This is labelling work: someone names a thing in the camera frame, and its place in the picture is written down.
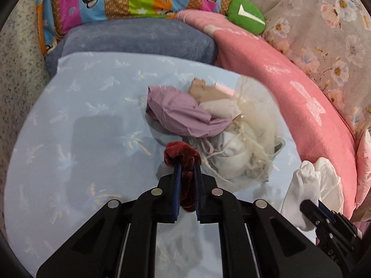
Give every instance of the purple stripe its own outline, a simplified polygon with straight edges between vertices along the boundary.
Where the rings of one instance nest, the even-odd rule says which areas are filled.
[[[66,34],[71,28],[81,25],[79,0],[59,0],[62,32]]]

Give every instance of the floral wallpaper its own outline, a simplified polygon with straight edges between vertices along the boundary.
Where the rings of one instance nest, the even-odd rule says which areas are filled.
[[[263,33],[323,91],[358,140],[371,126],[371,17],[360,0],[252,0]]]

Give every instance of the white cloth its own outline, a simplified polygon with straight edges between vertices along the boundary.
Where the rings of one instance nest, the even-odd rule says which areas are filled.
[[[212,118],[236,118],[241,115],[238,105],[230,99],[201,102],[200,107],[208,111]]]
[[[317,206],[320,200],[330,210],[343,211],[341,180],[326,158],[319,158],[315,164],[303,161],[300,168],[294,172],[283,200],[281,214],[303,231],[314,229],[313,224],[300,211],[300,204],[307,199]]]

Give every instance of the dark red fabric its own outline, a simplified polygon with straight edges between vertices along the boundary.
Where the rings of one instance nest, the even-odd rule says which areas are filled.
[[[198,151],[185,142],[170,142],[164,151],[164,162],[167,166],[174,167],[177,158],[182,165],[180,205],[184,210],[193,212],[196,209],[193,165],[195,160],[201,164],[201,157]]]

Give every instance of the silver screw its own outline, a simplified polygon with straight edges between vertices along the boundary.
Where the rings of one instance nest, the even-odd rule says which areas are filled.
[[[265,201],[265,200],[257,200],[255,202],[255,205],[260,208],[260,209],[264,209],[266,206],[268,206],[268,203]]]
[[[112,208],[112,209],[118,207],[118,205],[119,205],[118,200],[110,200],[110,201],[108,202],[108,207],[109,207],[109,208]]]
[[[162,189],[161,188],[154,188],[154,189],[151,190],[151,194],[155,195],[155,196],[162,195]]]
[[[223,190],[220,188],[214,188],[211,190],[211,193],[215,196],[221,196],[223,194]]]

